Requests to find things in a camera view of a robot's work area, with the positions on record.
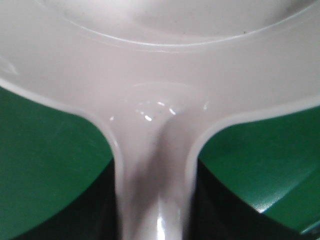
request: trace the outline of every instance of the green plastic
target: green plastic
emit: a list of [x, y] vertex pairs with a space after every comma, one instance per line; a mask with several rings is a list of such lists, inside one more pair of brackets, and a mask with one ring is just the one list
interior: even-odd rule
[[320, 107], [228, 127], [199, 157], [259, 212], [299, 232], [320, 223]]
[[0, 88], [0, 240], [66, 207], [111, 159], [90, 122]]

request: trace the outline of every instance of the white plastic object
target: white plastic object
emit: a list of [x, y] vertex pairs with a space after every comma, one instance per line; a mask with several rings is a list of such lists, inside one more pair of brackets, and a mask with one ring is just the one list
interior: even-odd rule
[[312, 0], [2, 0], [0, 86], [103, 132], [123, 240], [181, 240], [212, 135], [320, 104], [319, 22]]

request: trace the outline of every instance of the green surface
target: green surface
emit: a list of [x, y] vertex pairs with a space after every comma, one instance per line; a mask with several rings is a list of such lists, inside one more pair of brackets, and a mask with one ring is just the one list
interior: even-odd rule
[[259, 212], [300, 232], [320, 223], [320, 107], [226, 128], [200, 159]]
[[63, 209], [111, 159], [88, 121], [0, 88], [0, 240]]

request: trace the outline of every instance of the green background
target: green background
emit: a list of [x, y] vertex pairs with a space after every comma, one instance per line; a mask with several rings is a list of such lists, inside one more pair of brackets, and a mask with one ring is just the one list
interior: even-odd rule
[[[320, 220], [319, 123], [316, 107], [231, 126], [200, 159], [248, 204], [302, 232]], [[0, 240], [66, 207], [111, 159], [90, 122], [0, 88]]]
[[56, 214], [112, 159], [88, 121], [0, 89], [0, 240]]

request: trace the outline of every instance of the white plastic surface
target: white plastic surface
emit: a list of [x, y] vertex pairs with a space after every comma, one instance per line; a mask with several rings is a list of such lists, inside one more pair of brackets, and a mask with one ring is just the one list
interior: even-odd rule
[[100, 128], [123, 240], [181, 240], [213, 134], [320, 105], [320, 2], [127, 2], [0, 1], [0, 86]]

